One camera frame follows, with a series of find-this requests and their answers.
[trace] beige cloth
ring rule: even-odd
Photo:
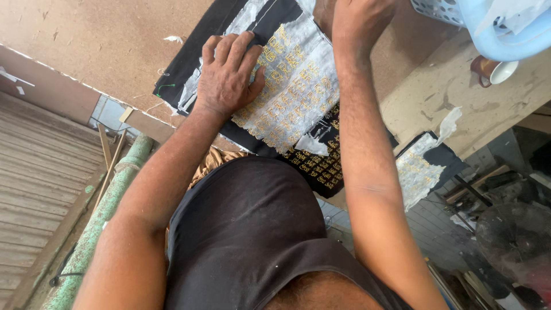
[[[219,151],[216,148],[211,146],[208,154],[205,156],[203,161],[201,161],[201,164],[199,164],[197,171],[195,171],[195,174],[193,175],[193,179],[191,180],[190,187],[188,187],[188,189],[192,188],[195,184],[197,184],[197,182],[199,182],[202,178],[204,178],[214,168],[222,165],[223,163],[227,163],[232,159],[243,157],[243,156],[247,156],[247,153],[224,152],[224,151]]]

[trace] man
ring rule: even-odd
[[[356,259],[326,238],[312,191],[283,162],[234,159],[186,192],[222,124],[264,87],[263,67],[249,85],[262,52],[246,50],[253,33],[212,36],[193,113],[126,191],[74,308],[447,309],[406,223],[371,78],[369,55],[392,19],[393,1],[338,0],[335,7],[342,168]]]

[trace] green pipe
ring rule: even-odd
[[[105,222],[109,221],[115,214],[122,195],[124,195],[130,183],[138,174],[139,169],[146,162],[152,146],[153,140],[142,133],[136,138],[128,154],[117,163],[115,166],[116,174],[78,239],[78,244],[63,269],[63,274],[83,274],[86,272],[94,257],[94,250]],[[61,277],[60,284],[48,293],[41,309],[71,309],[82,278],[80,275]]]

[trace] workbench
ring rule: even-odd
[[[182,46],[163,38],[185,40],[210,4],[9,1],[0,12],[0,42],[145,112],[163,126],[177,127],[185,118],[173,115],[152,95],[159,70]],[[329,37],[333,5],[334,0],[319,0],[314,12]],[[446,144],[466,158],[551,99],[551,50],[521,61],[511,78],[487,89],[469,71],[477,55],[466,30],[420,15],[409,1],[400,1],[372,53],[383,119],[400,143],[395,151],[422,131],[438,133],[447,113],[462,106],[457,131]],[[155,135],[150,127],[132,125]]]

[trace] man's right arm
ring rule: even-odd
[[[448,309],[406,222],[370,52],[393,0],[337,0],[333,48],[341,91],[341,156],[356,257],[416,310]]]

